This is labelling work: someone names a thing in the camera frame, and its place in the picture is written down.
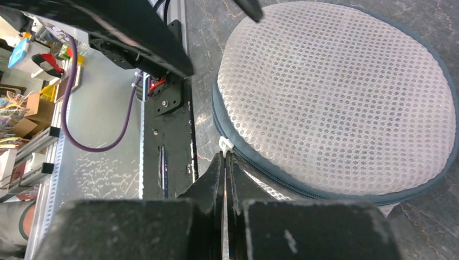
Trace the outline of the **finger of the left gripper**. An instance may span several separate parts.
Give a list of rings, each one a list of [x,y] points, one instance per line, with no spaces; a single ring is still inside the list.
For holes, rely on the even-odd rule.
[[[78,28],[188,77],[192,62],[148,1],[1,1],[1,5]]]
[[[259,23],[263,16],[263,10],[257,0],[233,0],[233,2],[254,22]]]

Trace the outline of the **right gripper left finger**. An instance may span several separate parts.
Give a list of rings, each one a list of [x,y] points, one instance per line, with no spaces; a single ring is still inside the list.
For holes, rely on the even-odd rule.
[[[36,259],[222,259],[224,161],[177,198],[64,204]]]

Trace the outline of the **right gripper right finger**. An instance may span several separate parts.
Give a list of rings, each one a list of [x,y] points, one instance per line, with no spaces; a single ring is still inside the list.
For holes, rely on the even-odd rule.
[[[225,158],[231,259],[401,259],[390,225],[371,203],[276,200],[232,153]]]

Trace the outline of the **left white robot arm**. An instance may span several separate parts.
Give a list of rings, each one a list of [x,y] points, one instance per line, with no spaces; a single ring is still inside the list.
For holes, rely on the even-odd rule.
[[[89,36],[89,46],[123,69],[141,69],[155,77],[172,72],[181,77],[194,67],[162,1],[1,1],[1,7],[70,25]]]

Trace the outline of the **white mesh laundry bag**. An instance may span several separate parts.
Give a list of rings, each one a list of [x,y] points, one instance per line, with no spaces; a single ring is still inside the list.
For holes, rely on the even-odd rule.
[[[458,98],[438,52],[350,6],[286,2],[231,32],[213,117],[233,152],[299,196],[390,211],[458,153]]]

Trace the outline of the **white zipper pull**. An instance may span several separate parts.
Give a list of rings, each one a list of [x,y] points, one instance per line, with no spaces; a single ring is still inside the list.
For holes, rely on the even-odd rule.
[[[219,138],[219,147],[222,151],[222,156],[226,159],[228,153],[233,151],[234,144],[228,138],[221,136]]]

